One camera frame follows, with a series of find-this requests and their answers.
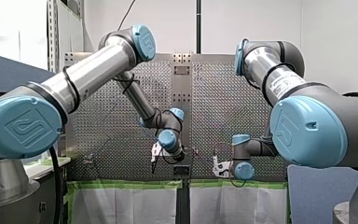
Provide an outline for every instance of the metal bracket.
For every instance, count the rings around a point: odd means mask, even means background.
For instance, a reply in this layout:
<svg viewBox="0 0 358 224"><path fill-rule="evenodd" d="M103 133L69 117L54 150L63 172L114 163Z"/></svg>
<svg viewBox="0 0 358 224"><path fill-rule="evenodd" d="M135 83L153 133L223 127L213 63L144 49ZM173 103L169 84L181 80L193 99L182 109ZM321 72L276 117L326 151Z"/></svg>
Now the metal bracket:
<svg viewBox="0 0 358 224"><path fill-rule="evenodd" d="M190 166L189 165L173 166L173 175L175 177L180 176L180 179L183 179L184 175L190 175Z"/></svg>
<svg viewBox="0 0 358 224"><path fill-rule="evenodd" d="M173 74L174 75L190 75L190 66L176 65L173 67Z"/></svg>

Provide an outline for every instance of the wire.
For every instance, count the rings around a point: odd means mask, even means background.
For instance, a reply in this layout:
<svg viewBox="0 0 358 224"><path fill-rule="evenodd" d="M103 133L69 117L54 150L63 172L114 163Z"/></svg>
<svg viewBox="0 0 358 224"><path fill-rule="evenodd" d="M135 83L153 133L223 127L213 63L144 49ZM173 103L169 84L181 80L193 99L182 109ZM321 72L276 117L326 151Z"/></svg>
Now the wire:
<svg viewBox="0 0 358 224"><path fill-rule="evenodd" d="M62 183L61 183L61 172L60 166L58 164L58 157L54 147L51 147L49 150L51 160L53 162L53 171L54 171L54 186L55 186L55 211L54 211L54 224L60 223L60 215L62 208Z"/></svg>
<svg viewBox="0 0 358 224"><path fill-rule="evenodd" d="M63 75L65 76L66 81L68 82L68 84L71 86L72 90L75 93L75 99L74 99L75 105L74 105L74 108L69 112L71 114L71 113L74 113L80 106L80 94L79 94L79 91L77 90L75 83L72 81L72 79L69 77L68 73L66 72L66 69L68 67L69 66L65 66L62 69L62 72L63 72Z"/></svg>
<svg viewBox="0 0 358 224"><path fill-rule="evenodd" d="M259 142L262 147L266 147L268 149L268 151L271 153L272 157L277 156L277 154L269 147L269 144L271 144L271 142L266 141L261 138L251 138L251 140L255 140L255 141Z"/></svg>
<svg viewBox="0 0 358 224"><path fill-rule="evenodd" d="M231 160L231 163L230 163L230 165L229 165L229 170L230 170L231 173L233 173L233 172L232 172L232 171L233 171L233 170L232 170L233 160ZM242 188L242 187L245 186L245 184L246 184L246 180L244 180L241 185L236 185L236 184L234 183L234 181L232 181L232 176L231 176L231 175L229 175L229 182L231 182L232 186L234 186L234 187L237 188L237 189Z"/></svg>
<svg viewBox="0 0 358 224"><path fill-rule="evenodd" d="M173 112L172 112L171 110L164 110L164 111L162 111L162 112L161 112L161 110L159 110L158 108L156 108L156 110L158 111L158 114L157 114L157 117L156 117L156 132L155 132L155 136L157 136L158 131L159 131L159 126L160 126L160 124L161 124L161 122L162 122L162 115L163 115L164 113L166 113L166 112L172 114L172 115L177 119L177 121L178 121L179 124L180 124L180 130L176 130L176 129L174 129L174 128L164 128L164 129L165 129L165 130L166 130L166 129L173 130L173 131L176 131L176 132L178 132L178 133L180 133L180 132L182 131L182 129L183 129L183 123L182 123L182 121L181 121L175 114L173 114Z"/></svg>
<svg viewBox="0 0 358 224"><path fill-rule="evenodd" d="M118 79L118 78L113 78L114 81L119 81L119 82L129 82L129 84L126 86L126 88L123 91L123 94L126 93L126 91L130 88L130 86L132 85L132 82L137 82L139 83L139 80L135 79L135 74L132 73L132 77L130 80L123 80L123 79Z"/></svg>
<svg viewBox="0 0 358 224"><path fill-rule="evenodd" d="M118 31L121 29L121 26L123 25L124 20L126 20L127 16L129 15L129 13L130 13L130 11L131 11L131 8L132 8L132 6L133 6L134 3L135 3L135 0L133 0L133 1L131 2L129 9L127 10L126 14L125 14L124 17L123 17L123 20L121 20L121 23L120 23L120 25L119 25L118 28L117 28Z"/></svg>
<svg viewBox="0 0 358 224"><path fill-rule="evenodd" d="M156 171L156 166L157 166L157 163L158 163L158 157L161 155L161 152L162 152L162 149L161 151L158 153L157 157L156 157L156 160L154 162L152 162L152 175L155 173Z"/></svg>

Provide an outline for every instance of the robotic arm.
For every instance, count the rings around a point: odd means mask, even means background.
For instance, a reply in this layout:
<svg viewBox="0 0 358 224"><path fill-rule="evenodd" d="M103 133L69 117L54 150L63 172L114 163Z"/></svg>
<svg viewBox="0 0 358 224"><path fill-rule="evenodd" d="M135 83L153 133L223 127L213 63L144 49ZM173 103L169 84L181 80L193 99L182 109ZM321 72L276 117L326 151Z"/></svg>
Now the robotic arm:
<svg viewBox="0 0 358 224"><path fill-rule="evenodd" d="M154 38L144 25L106 35L100 49L41 84L28 83L0 96L0 159L23 159L48 150L67 116L112 78L130 99L147 128L162 131L158 143L176 160L184 152L179 141L184 112L159 113L126 72L155 57Z"/></svg>
<svg viewBox="0 0 358 224"><path fill-rule="evenodd" d="M241 41L235 69L262 91L272 109L265 136L233 136L232 175L250 179L252 156L278 153L298 165L358 170L358 92L341 95L305 81L301 53L286 42Z"/></svg>

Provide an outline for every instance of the silver arm segment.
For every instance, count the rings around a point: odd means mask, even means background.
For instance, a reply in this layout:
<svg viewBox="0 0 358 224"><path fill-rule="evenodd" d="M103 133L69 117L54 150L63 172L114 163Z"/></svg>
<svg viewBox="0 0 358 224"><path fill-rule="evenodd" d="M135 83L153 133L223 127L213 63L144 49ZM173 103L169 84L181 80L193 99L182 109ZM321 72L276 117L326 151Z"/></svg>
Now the silver arm segment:
<svg viewBox="0 0 358 224"><path fill-rule="evenodd" d="M67 115L116 78L123 80L119 85L126 90L144 126L162 130L158 142L175 159L182 160L179 135L183 111L172 108L168 113L157 113L140 86L128 82L131 73L127 71L155 55L155 41L149 29L133 26L104 36L97 52L45 82L29 83L0 96L0 158L28 158L48 150L57 140Z"/></svg>
<svg viewBox="0 0 358 224"><path fill-rule="evenodd" d="M131 44L120 36L110 37L110 42L88 58L67 69L84 101L123 71L131 70L137 64L137 58ZM74 90L63 72L41 84L65 109L67 113L75 106Z"/></svg>

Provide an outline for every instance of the robot logo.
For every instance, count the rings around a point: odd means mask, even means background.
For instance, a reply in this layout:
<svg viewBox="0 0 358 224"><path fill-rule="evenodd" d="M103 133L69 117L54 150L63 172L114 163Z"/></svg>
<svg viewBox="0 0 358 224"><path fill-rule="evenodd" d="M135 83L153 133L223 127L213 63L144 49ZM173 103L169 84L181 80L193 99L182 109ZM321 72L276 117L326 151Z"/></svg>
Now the robot logo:
<svg viewBox="0 0 358 224"><path fill-rule="evenodd" d="M142 41L144 41L144 44L147 49L154 50L154 43L153 43L154 41L153 41L153 36L151 34L144 34L142 36Z"/></svg>
<svg viewBox="0 0 358 224"><path fill-rule="evenodd" d="M6 130L24 147L31 147L52 131L37 109L30 109L6 126Z"/></svg>

